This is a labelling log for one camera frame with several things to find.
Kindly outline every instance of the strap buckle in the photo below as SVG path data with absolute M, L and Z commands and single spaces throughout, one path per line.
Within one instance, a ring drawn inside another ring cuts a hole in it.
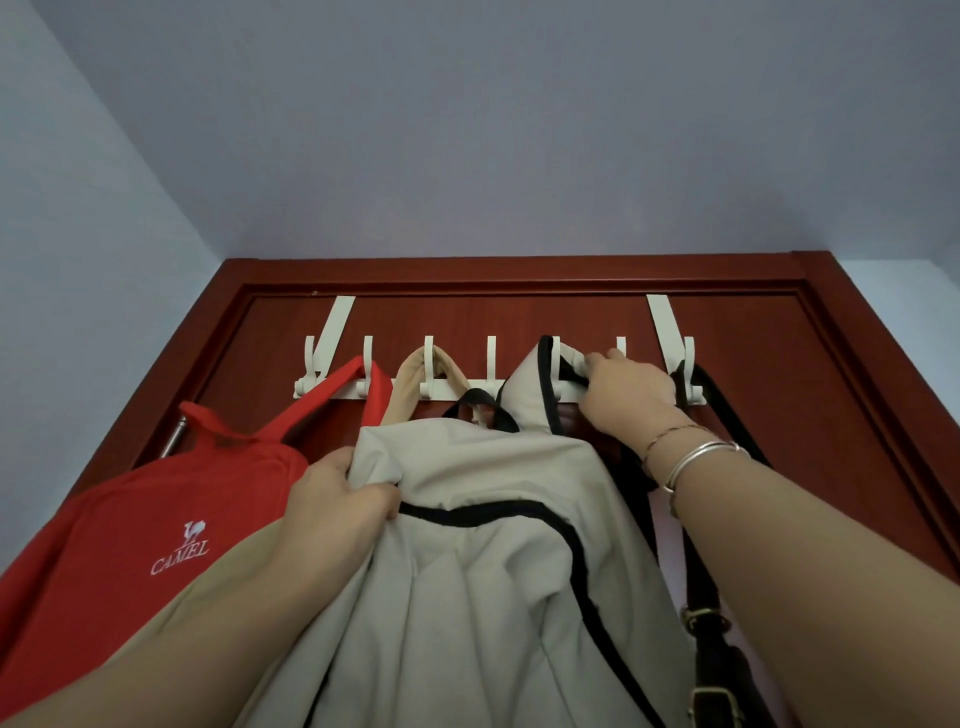
M 694 630 L 697 628 L 697 619 L 700 617 L 707 617 L 709 615 L 716 616 L 718 622 L 720 623 L 720 633 L 726 634 L 730 632 L 732 624 L 729 619 L 724 617 L 719 609 L 713 607 L 707 607 L 706 609 L 689 609 L 684 606 L 680 610 L 680 619 L 684 623 L 684 629 L 691 634 L 693 637 L 696 637 Z
M 687 714 L 690 716 L 690 726 L 692 728 L 697 728 L 697 711 L 703 711 L 707 708 L 703 704 L 703 700 L 698 701 L 697 698 L 706 698 L 709 700 L 712 696 L 723 696 L 727 698 L 727 703 L 725 708 L 730 711 L 730 723 L 731 728 L 742 728 L 743 726 L 743 713 L 740 712 L 740 706 L 736 702 L 736 696 L 727 690 L 726 688 L 719 688 L 716 686 L 704 686 L 694 688 L 690 692 L 690 709 L 687 711 Z M 711 707 L 714 709 L 717 708 L 717 703 L 715 701 L 710 701 Z

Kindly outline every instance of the door frame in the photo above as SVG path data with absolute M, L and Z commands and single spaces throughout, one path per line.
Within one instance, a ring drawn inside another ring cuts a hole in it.
M 259 296 L 778 293 L 797 297 L 960 570 L 960 427 L 832 254 L 224 261 L 70 492 L 155 459 Z

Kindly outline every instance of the metal buckle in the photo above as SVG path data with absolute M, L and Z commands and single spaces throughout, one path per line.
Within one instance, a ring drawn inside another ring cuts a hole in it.
M 732 624 L 729 619 L 724 617 L 719 609 L 713 609 L 707 607 L 707 609 L 687 609 L 685 606 L 680 610 L 680 619 L 684 623 L 684 629 L 694 637 L 693 629 L 696 626 L 697 619 L 700 617 L 705 617 L 706 615 L 716 615 L 720 618 L 720 631 L 723 634 L 730 632 Z
M 690 709 L 686 712 L 690 716 L 690 726 L 697 728 L 697 695 L 724 695 L 730 703 L 730 719 L 733 728 L 742 728 L 743 714 L 740 712 L 740 706 L 736 702 L 736 696 L 726 688 L 717 688 L 706 686 L 694 688 L 690 692 Z

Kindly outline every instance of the red bag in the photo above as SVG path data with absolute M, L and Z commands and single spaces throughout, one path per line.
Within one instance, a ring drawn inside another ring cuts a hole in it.
M 210 564 L 283 515 L 306 459 L 282 440 L 363 371 L 357 356 L 253 436 L 185 402 L 190 452 L 64 503 L 0 577 L 0 720 L 103 664 Z M 374 364 L 361 426 L 392 385 Z M 215 435 L 245 442 L 217 448 Z

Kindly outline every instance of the bracelet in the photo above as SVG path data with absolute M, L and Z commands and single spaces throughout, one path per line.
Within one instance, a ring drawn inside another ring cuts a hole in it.
M 728 443 L 722 440 L 714 440 L 713 442 L 704 443 L 698 448 L 694 448 L 688 452 L 680 461 L 673 466 L 673 470 L 670 471 L 670 475 L 667 476 L 666 482 L 663 483 L 663 490 L 670 494 L 670 515 L 674 518 L 677 517 L 677 511 L 673 505 L 673 499 L 677 494 L 677 478 L 680 477 L 680 473 L 684 471 L 684 468 L 696 460 L 701 455 L 706 455 L 708 452 L 713 452 L 718 449 L 728 449 L 733 450 L 734 452 L 744 452 L 747 457 L 750 457 L 750 453 L 747 452 L 744 448 L 740 447 L 737 443 Z
M 711 432 L 709 429 L 707 429 L 703 425 L 697 425 L 696 423 L 687 423 L 686 425 L 677 425 L 676 427 L 668 427 L 666 430 L 661 432 L 659 435 L 657 435 L 657 437 L 655 437 L 653 440 L 650 441 L 650 445 L 647 446 L 647 454 L 640 461 L 640 467 L 643 469 L 643 472 L 646 474 L 647 477 L 651 477 L 651 478 L 653 477 L 650 474 L 650 471 L 647 470 L 647 460 L 650 459 L 650 450 L 653 449 L 654 445 L 656 445 L 661 439 L 663 439 L 664 435 L 669 435 L 671 432 L 676 432 L 679 429 L 691 429 L 691 428 L 702 429 L 704 432 L 709 432 L 711 435 L 713 434 L 713 432 Z

